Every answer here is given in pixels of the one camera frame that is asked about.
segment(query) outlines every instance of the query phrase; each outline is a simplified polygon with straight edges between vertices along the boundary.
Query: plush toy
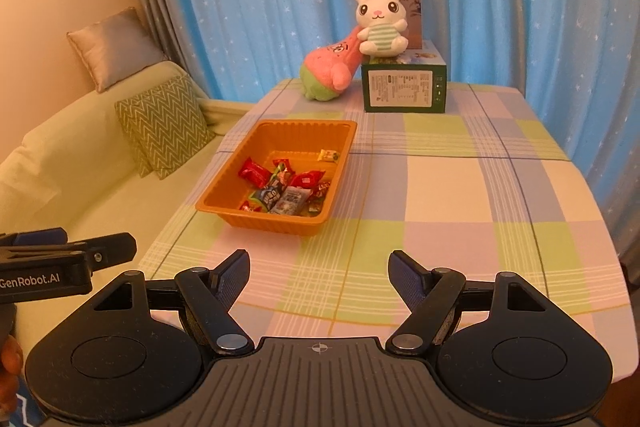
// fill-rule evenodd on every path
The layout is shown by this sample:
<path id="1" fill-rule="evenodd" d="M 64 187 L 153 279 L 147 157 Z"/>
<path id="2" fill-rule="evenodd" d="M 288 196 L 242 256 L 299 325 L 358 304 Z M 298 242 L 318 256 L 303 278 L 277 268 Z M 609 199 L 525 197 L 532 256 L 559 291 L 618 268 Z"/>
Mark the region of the plush toy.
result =
<path id="1" fill-rule="evenodd" d="M 396 57 L 409 45 L 400 32 L 406 29 L 406 10 L 400 0 L 356 0 L 356 20 L 363 30 L 360 51 L 371 57 Z"/>
<path id="2" fill-rule="evenodd" d="M 360 63 L 358 26 L 341 42 L 310 52 L 300 66 L 302 91 L 309 100 L 326 102 L 349 87 Z"/>

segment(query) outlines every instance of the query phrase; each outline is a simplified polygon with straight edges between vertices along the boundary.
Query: patrick star plush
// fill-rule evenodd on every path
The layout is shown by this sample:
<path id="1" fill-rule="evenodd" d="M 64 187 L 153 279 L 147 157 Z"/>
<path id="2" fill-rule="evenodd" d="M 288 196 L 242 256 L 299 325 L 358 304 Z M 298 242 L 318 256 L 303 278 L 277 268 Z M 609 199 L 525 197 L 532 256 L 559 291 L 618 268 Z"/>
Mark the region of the patrick star plush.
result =
<path id="1" fill-rule="evenodd" d="M 349 36 L 310 52 L 300 66 L 302 91 L 308 100 L 326 102 L 344 92 L 362 62 L 356 26 Z"/>

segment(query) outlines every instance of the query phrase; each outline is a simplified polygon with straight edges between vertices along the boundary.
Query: sofa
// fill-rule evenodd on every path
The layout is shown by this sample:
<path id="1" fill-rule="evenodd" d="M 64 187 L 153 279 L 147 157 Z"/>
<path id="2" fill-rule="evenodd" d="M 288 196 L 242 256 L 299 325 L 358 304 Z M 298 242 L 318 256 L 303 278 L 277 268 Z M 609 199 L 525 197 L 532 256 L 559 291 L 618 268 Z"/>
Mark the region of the sofa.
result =
<path id="1" fill-rule="evenodd" d="M 209 100 L 194 84 L 198 102 L 216 137 L 185 165 L 159 180 L 141 178 L 114 110 L 118 100 L 184 74 L 160 62 L 90 92 L 31 132 L 0 164 L 0 233 L 63 227 L 69 241 L 129 232 L 138 253 L 131 263 L 94 273 L 95 293 L 136 266 L 209 164 L 222 136 L 251 104 Z M 19 303 L 15 333 L 25 355 L 89 295 Z"/>

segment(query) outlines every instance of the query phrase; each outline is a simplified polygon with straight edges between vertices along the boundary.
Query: sofa backrest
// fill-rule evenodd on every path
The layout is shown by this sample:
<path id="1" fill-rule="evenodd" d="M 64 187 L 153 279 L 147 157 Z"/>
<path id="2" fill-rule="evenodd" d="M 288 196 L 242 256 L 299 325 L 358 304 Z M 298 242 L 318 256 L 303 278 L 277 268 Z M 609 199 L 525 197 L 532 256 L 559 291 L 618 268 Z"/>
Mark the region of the sofa backrest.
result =
<path id="1" fill-rule="evenodd" d="M 132 175 L 135 165 L 114 103 L 178 74 L 184 70 L 160 62 L 104 93 L 84 95 L 28 132 L 0 164 L 0 233 L 68 227 Z"/>

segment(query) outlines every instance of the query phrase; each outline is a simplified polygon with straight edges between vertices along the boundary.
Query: box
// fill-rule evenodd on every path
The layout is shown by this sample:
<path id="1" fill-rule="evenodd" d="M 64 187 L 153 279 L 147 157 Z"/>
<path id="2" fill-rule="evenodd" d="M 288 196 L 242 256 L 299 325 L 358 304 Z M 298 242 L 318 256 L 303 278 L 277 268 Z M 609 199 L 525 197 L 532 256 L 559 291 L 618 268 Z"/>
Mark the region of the box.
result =
<path id="1" fill-rule="evenodd" d="M 218 214 L 232 227 L 294 235 L 315 235 L 329 219 L 335 195 L 351 150 L 357 124 L 348 120 L 261 120 L 236 148 L 196 203 L 196 210 Z M 321 149 L 340 154 L 336 162 L 319 162 Z M 238 176 L 244 161 L 251 159 L 273 171 L 273 160 L 288 158 L 296 172 L 325 171 L 322 181 L 331 186 L 322 211 L 315 217 L 279 216 L 240 210 L 255 187 Z"/>
<path id="2" fill-rule="evenodd" d="M 431 41 L 398 57 L 368 57 L 362 62 L 367 112 L 444 112 L 447 65 Z"/>
<path id="3" fill-rule="evenodd" d="M 408 49 L 419 50 L 422 47 L 422 9 L 420 0 L 400 0 L 406 10 L 406 30 L 402 32 L 409 41 Z"/>

